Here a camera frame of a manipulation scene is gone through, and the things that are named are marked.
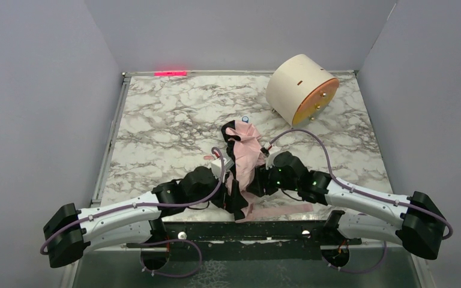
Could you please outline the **pink folding umbrella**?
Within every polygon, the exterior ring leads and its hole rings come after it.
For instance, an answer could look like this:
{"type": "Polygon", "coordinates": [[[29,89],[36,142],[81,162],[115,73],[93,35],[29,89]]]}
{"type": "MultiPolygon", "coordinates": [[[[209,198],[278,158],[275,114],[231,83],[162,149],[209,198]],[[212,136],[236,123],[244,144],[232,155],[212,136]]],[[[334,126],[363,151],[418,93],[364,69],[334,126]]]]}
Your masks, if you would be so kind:
{"type": "Polygon", "coordinates": [[[224,124],[222,134],[229,145],[234,145],[227,154],[233,158],[235,163],[236,171],[233,173],[233,179],[239,182],[237,195],[242,196],[247,204],[244,208],[237,209],[234,212],[234,219],[237,223],[263,217],[279,217],[313,211],[311,204],[255,208],[256,198],[247,191],[247,187],[252,183],[253,177],[258,175],[253,170],[266,163],[266,156],[261,151],[262,147],[259,143],[261,134],[254,125],[243,121],[230,121],[224,124]]]}

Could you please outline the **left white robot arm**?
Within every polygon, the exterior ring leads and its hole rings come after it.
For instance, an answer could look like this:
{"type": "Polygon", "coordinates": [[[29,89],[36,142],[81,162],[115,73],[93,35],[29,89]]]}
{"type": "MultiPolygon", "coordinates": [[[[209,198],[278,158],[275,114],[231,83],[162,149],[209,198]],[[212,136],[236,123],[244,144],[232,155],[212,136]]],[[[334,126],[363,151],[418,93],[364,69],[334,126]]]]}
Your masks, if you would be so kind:
{"type": "Polygon", "coordinates": [[[98,248],[148,241],[158,245],[167,239],[160,231],[164,217],[206,202],[230,208],[234,194],[241,193],[233,174],[199,166],[181,179],[113,205],[78,209],[67,203],[44,225],[40,253],[48,257],[51,268],[59,268],[98,248]]]}

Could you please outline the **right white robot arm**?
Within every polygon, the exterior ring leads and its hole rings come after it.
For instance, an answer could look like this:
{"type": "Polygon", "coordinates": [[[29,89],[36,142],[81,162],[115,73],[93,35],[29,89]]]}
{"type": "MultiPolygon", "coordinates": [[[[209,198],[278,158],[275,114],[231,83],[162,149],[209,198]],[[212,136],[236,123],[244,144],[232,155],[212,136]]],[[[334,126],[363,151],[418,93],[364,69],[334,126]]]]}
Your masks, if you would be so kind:
{"type": "Polygon", "coordinates": [[[388,194],[353,185],[331,174],[309,170],[290,152],[271,154],[255,168],[248,190],[257,196],[294,191],[305,202],[337,206],[330,227],[339,237],[368,238],[401,245],[408,252],[435,260],[444,237],[445,217],[425,193],[388,194]]]}

